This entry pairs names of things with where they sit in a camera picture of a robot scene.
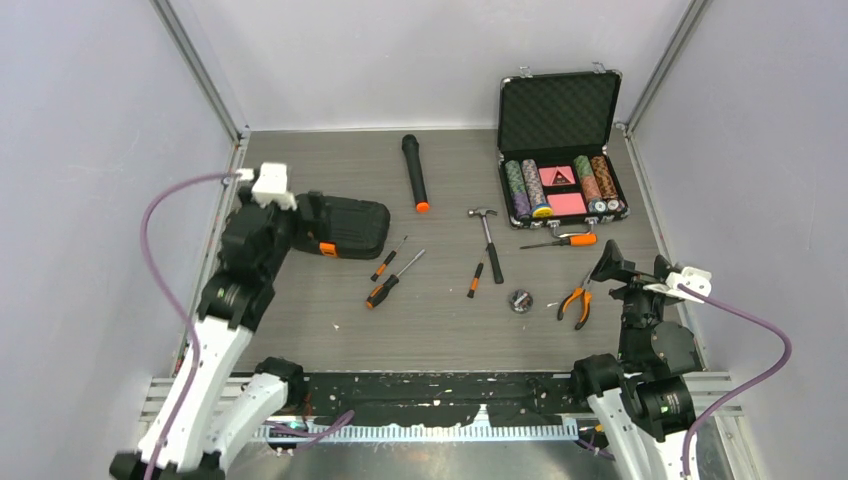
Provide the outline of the black tool kit case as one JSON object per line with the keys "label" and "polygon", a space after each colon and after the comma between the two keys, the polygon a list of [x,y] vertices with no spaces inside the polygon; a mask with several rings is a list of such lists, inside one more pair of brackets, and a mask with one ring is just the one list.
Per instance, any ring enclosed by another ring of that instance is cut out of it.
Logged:
{"label": "black tool kit case", "polygon": [[300,231],[297,210],[294,249],[353,260],[371,260],[382,253],[391,223],[391,213],[383,203],[328,195],[324,195],[324,201],[323,238],[310,239]]}

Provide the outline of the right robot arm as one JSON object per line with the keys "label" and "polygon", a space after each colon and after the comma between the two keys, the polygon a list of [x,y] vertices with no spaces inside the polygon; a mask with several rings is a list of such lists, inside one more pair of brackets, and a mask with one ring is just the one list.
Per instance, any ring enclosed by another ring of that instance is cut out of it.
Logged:
{"label": "right robot arm", "polygon": [[667,305],[691,299],[690,289],[710,294],[711,273],[663,256],[653,272],[640,272],[609,240],[588,278],[622,284],[610,292],[622,303],[618,352],[575,362],[572,400],[596,415],[621,478],[698,478],[697,439],[687,435],[696,411],[684,377],[703,365],[693,333],[663,316]]}

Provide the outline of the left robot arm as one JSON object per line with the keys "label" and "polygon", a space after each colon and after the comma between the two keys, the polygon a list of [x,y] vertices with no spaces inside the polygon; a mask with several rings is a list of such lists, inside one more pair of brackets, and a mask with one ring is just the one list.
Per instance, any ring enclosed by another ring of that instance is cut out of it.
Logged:
{"label": "left robot arm", "polygon": [[274,280],[297,231],[296,197],[286,188],[243,188],[239,197],[241,206],[227,219],[219,268],[192,318],[186,363],[136,449],[114,456],[114,479],[223,479],[269,417],[305,405],[302,366],[268,357],[232,405],[216,411],[274,298]]}

